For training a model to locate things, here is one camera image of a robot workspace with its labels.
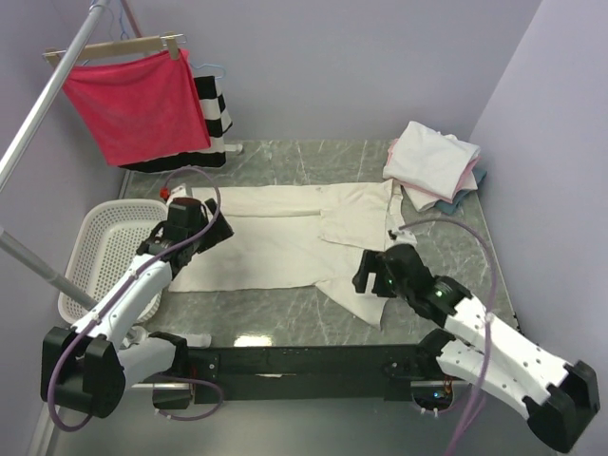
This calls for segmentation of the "cream white t shirt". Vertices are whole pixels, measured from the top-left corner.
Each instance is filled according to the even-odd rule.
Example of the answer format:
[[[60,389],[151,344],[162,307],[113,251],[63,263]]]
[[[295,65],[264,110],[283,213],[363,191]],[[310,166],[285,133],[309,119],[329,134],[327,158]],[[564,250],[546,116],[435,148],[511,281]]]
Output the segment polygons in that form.
[[[398,184],[223,187],[220,210],[234,234],[195,256],[174,293],[290,289],[314,285],[379,328],[386,301],[359,294],[352,278],[366,250],[384,251],[404,224]]]

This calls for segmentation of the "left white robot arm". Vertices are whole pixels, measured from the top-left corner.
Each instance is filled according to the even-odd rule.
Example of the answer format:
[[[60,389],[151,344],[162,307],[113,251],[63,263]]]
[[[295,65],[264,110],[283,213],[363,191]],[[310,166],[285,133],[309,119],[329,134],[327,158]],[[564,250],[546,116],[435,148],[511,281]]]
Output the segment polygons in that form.
[[[148,332],[135,327],[145,308],[201,254],[233,235],[215,199],[180,197],[139,246],[108,294],[68,329],[43,340],[41,398],[53,421],[57,408],[105,418],[124,391],[160,374],[177,382],[190,372],[190,348],[207,348],[208,334]]]

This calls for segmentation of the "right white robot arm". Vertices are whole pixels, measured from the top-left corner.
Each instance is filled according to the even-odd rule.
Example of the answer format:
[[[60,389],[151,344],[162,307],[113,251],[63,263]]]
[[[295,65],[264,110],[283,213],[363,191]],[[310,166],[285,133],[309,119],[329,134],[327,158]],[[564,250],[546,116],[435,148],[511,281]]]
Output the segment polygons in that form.
[[[517,411],[548,447],[570,452],[600,410],[598,377],[583,361],[545,351],[493,315],[452,277],[433,275],[415,248],[366,250],[352,278],[355,291],[404,300],[436,330],[418,347],[418,371],[466,380]]]

